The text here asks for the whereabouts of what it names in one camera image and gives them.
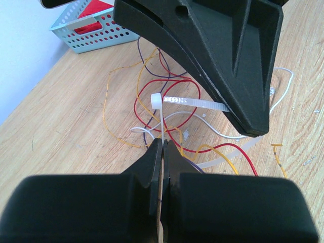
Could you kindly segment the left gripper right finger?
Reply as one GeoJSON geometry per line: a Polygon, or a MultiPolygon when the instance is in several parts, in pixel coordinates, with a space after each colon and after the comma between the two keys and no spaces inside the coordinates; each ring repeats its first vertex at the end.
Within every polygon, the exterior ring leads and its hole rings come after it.
{"type": "Polygon", "coordinates": [[[167,242],[318,242],[291,180],[201,173],[173,141],[164,144],[164,161],[167,242]]]}

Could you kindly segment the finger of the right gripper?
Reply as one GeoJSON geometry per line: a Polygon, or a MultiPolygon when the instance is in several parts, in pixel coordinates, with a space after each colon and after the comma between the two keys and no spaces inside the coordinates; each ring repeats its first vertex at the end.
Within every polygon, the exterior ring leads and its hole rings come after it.
{"type": "Polygon", "coordinates": [[[114,21],[158,46],[242,135],[269,131],[269,89],[282,1],[115,1],[114,21]]]}

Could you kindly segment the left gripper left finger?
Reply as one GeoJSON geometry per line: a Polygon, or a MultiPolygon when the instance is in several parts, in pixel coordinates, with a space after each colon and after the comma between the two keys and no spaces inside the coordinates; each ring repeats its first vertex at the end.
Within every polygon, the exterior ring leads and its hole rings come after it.
{"type": "Polygon", "coordinates": [[[158,242],[162,140],[120,174],[34,175],[1,216],[1,242],[158,242]]]}

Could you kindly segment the white zip tie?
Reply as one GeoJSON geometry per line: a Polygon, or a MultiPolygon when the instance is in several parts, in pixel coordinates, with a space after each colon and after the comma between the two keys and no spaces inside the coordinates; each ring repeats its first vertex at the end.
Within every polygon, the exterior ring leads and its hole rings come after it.
{"type": "MultiPolygon", "coordinates": [[[[163,103],[163,101],[167,102],[167,103],[177,104],[177,105],[185,105],[185,106],[192,106],[192,107],[198,107],[198,108],[205,108],[205,109],[212,109],[212,110],[219,110],[219,111],[229,112],[229,109],[225,106],[225,104],[218,103],[218,102],[212,102],[212,101],[201,100],[201,99],[183,98],[183,97],[165,96],[165,97],[162,98],[160,93],[151,94],[151,106],[152,106],[152,109],[157,109],[157,110],[162,111],[162,103],[163,103]]],[[[229,136],[221,135],[218,131],[216,132],[216,130],[210,124],[208,124],[208,126],[216,134],[218,134],[218,135],[220,135],[221,137],[224,137],[224,138],[239,139],[239,138],[246,137],[246,136],[243,136],[243,135],[238,136],[238,137],[229,137],[229,136]]],[[[260,136],[260,137],[251,139],[245,145],[242,146],[241,150],[243,152],[245,152],[245,150],[248,150],[250,147],[254,146],[259,140],[261,140],[261,138],[263,138],[263,137],[260,136]]],[[[230,159],[232,157],[235,157],[235,156],[239,155],[239,152],[243,154],[243,152],[241,152],[241,150],[239,150],[237,148],[234,152],[228,154],[226,157],[228,159],[230,159]]],[[[208,167],[220,164],[223,161],[225,161],[225,159],[221,157],[219,159],[215,159],[215,160],[212,160],[212,161],[200,163],[200,164],[198,164],[198,167],[200,167],[201,169],[208,168],[208,167]]]]}

